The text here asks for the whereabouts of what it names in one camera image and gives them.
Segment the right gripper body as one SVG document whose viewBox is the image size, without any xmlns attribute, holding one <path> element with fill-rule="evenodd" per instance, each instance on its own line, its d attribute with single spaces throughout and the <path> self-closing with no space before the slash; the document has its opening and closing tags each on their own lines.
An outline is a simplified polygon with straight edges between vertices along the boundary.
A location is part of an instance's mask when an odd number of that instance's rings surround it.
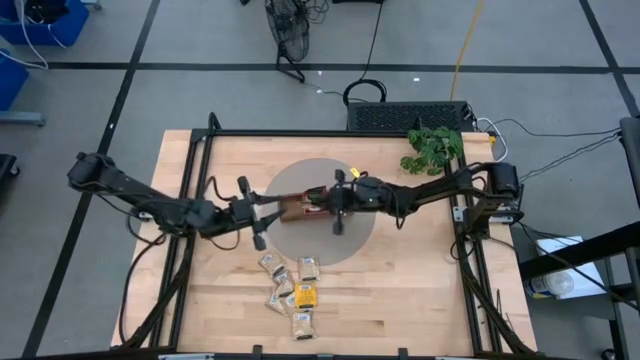
<svg viewBox="0 0 640 360">
<path fill-rule="evenodd" d="M 387 208 L 387 186 L 376 177 L 361 176 L 346 190 L 346 210 L 385 210 Z"/>
</svg>

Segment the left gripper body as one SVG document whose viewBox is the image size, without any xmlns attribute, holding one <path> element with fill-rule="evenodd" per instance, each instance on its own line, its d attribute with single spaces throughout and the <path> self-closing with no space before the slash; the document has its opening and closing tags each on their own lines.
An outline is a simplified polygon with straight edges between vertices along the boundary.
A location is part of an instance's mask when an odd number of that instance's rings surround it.
<svg viewBox="0 0 640 360">
<path fill-rule="evenodd" d="M 257 220 L 252 202 L 246 199 L 233 200 L 219 215 L 220 232 L 229 233 L 252 227 Z"/>
</svg>

